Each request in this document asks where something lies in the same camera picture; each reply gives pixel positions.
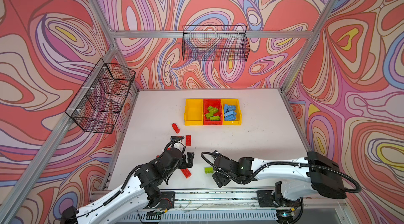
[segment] plastic bin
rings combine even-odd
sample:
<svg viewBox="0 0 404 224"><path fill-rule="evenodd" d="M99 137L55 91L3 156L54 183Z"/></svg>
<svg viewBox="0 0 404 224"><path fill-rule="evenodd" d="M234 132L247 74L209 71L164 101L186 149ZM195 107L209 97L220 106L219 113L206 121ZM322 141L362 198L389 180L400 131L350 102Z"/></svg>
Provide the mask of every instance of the plastic bin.
<svg viewBox="0 0 404 224"><path fill-rule="evenodd" d="M210 120L210 119L206 119L205 114L208 113L208 107L209 106L213 106L213 107L217 107L219 109L219 111L217 113L214 114L214 116L219 115L220 116L220 120ZM222 108L222 104L220 103L220 100L203 100L203 125L222 125L223 122L223 108Z"/></svg>
<svg viewBox="0 0 404 224"><path fill-rule="evenodd" d="M235 120L224 120L224 118L221 118L221 120L223 121L223 125L237 125L240 126L241 125L241 110L240 110L240 103L238 102L238 100L225 100L225 99L221 99L221 110L222 110L222 114L224 114L224 107L225 104L227 105L235 105L235 112L237 113L235 116Z"/></svg>
<svg viewBox="0 0 404 224"><path fill-rule="evenodd" d="M202 126L203 123L203 100L185 101L185 126Z"/></svg>

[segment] aluminum frame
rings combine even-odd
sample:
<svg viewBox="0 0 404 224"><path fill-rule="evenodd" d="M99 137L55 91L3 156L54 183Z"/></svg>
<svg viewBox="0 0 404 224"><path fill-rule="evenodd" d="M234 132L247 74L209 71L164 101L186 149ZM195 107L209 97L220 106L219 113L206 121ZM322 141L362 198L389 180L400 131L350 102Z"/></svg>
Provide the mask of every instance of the aluminum frame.
<svg viewBox="0 0 404 224"><path fill-rule="evenodd" d="M307 38L308 41L305 42L306 47L301 53L298 55L295 63L292 65L284 84L282 85L282 89L285 86L288 86L290 81L293 80L293 76L300 69L302 62L308 56L311 46L313 46L314 41L319 35L322 26L325 24L329 15L331 14L332 9L334 8L336 2L338 0L328 0L325 4L324 9L321 11L319 19L317 20L314 29L312 31L247 31L246 35L248 38ZM180 38L182 36L181 31L112 31L110 25L108 24L105 15L101 9L101 5L98 0L88 0L91 8L94 10L96 18L98 19L101 29L104 32L106 39L110 44L110 49L104 56L104 60L110 62L114 55L117 56L117 60L120 64L126 65L126 60L124 59L122 52L118 48L116 43L116 38L132 38L132 37L153 37L153 38ZM94 73L88 77L87 83L85 83L84 87L89 87L93 78L97 75ZM137 97L139 91L137 90L135 85L132 85L134 89L135 95ZM86 90L81 89L79 91L79 95L77 95L76 99L79 100L80 97L83 97ZM285 100L284 93L281 94L284 102L288 103ZM44 168L48 164L50 158L53 156L57 147L59 146L61 140L66 135L69 127L72 125L72 120L68 117L67 114L64 113L62 119L58 122L54 130L51 132L50 136L47 138L43 146L39 149L37 155L33 158L31 163L28 165L27 169L24 171L21 178L17 181L16 185L13 187L12 191L8 194L7 198L3 201L3 204L0 206L0 224L8 224L11 223L14 216L17 214L19 208L23 204L24 200L28 196L32 187L35 185L39 176L42 174Z"/></svg>

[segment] yellow bin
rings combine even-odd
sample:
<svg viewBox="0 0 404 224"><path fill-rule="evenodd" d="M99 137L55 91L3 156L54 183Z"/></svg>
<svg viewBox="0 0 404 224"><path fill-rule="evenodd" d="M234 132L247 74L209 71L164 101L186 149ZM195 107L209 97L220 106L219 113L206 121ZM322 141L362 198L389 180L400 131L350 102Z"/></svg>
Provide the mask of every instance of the yellow bin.
<svg viewBox="0 0 404 224"><path fill-rule="evenodd" d="M203 100L185 101L185 126L202 126L203 116Z"/></svg>
<svg viewBox="0 0 404 224"><path fill-rule="evenodd" d="M238 102L238 100L225 100L225 99L221 99L222 101L222 114L225 114L224 108L225 108L225 104L227 105L235 105L235 112L237 113L235 115L235 120L224 120L224 116L222 116L222 120L223 120L223 125L237 125L240 126L241 125L241 110L240 110L240 103Z"/></svg>

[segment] red toy block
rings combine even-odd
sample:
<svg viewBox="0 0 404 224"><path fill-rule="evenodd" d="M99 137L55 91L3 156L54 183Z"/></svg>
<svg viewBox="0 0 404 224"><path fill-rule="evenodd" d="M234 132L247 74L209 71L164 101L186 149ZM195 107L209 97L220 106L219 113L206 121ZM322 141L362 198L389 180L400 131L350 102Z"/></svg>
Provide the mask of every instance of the red toy block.
<svg viewBox="0 0 404 224"><path fill-rule="evenodd" d="M185 146L190 146L191 145L191 135L186 135L185 136Z"/></svg>
<svg viewBox="0 0 404 224"><path fill-rule="evenodd" d="M189 178L192 175L191 172L188 170L188 168L182 169L181 171L186 178Z"/></svg>
<svg viewBox="0 0 404 224"><path fill-rule="evenodd" d="M176 132L176 133L179 133L179 128L178 128L178 126L177 126L175 123L173 123L173 124L171 124L171 125L172 125L172 127L174 128L175 132Z"/></svg>

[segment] white tabletop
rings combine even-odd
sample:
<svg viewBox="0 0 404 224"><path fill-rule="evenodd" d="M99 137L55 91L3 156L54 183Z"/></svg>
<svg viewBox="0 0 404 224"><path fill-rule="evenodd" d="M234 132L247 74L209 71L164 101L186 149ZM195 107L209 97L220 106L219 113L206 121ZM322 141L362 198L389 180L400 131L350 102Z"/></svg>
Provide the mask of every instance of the white tabletop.
<svg viewBox="0 0 404 224"><path fill-rule="evenodd" d="M241 126L185 126L185 100L196 98L238 99ZM121 185L131 169L162 153L170 136L191 135L195 152L194 166L188 179L178 169L160 189L218 188L200 152L219 151L238 161L241 157L266 160L296 159L306 156L305 148L277 89L141 91L116 162L109 189ZM180 133L171 127L176 123ZM226 187L274 186L279 179L253 181Z"/></svg>

